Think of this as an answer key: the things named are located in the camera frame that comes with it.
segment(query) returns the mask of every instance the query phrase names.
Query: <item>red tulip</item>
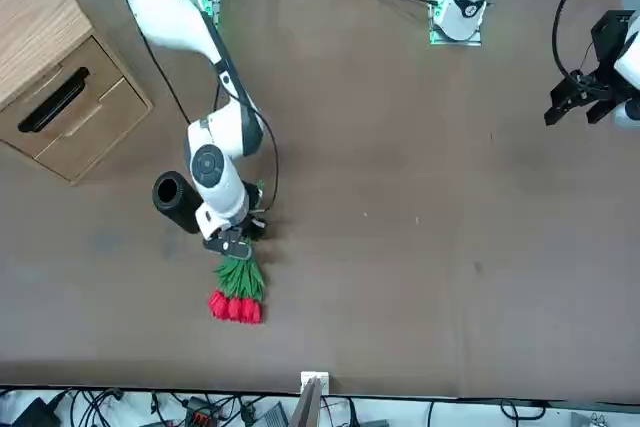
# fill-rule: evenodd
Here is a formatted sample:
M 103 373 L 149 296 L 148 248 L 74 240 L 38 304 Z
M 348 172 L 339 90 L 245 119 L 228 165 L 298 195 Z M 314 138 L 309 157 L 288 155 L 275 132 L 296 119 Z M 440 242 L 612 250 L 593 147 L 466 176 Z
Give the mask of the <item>red tulip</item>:
M 220 320 L 229 318 L 229 303 L 226 298 L 221 298 L 213 306 L 213 316 Z
M 209 310 L 217 319 L 225 320 L 229 317 L 227 304 L 227 298 L 219 290 L 216 290 L 209 298 Z
M 242 301 L 234 297 L 229 301 L 229 319 L 239 322 L 242 315 Z
M 216 290 L 211 297 L 209 297 L 209 310 L 212 310 L 216 302 L 219 302 L 221 299 L 226 300 L 224 294 L 219 290 Z
M 251 298 L 242 299 L 242 322 L 251 324 L 255 301 Z
M 261 321 L 260 317 L 260 304 L 257 301 L 253 301 L 253 318 L 251 319 L 252 324 L 259 324 Z

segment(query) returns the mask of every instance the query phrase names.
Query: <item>table surface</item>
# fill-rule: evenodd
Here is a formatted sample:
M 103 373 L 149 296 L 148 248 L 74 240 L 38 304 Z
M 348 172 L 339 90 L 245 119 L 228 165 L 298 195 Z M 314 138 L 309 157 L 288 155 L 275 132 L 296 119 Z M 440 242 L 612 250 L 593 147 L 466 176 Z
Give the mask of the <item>table surface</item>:
M 152 206 L 185 126 L 123 1 L 78 1 L 156 108 L 76 188 L 0 157 L 0 382 L 638 400 L 640 137 L 544 126 L 558 0 L 493 0 L 481 48 L 405 0 L 223 0 L 281 154 L 256 327 L 210 317 L 218 258 Z M 618 6 L 569 2 L 567 66 Z M 205 115 L 204 59 L 156 52 Z M 268 142 L 240 164 L 271 185 Z
M 84 41 L 75 0 L 0 0 L 0 109 Z

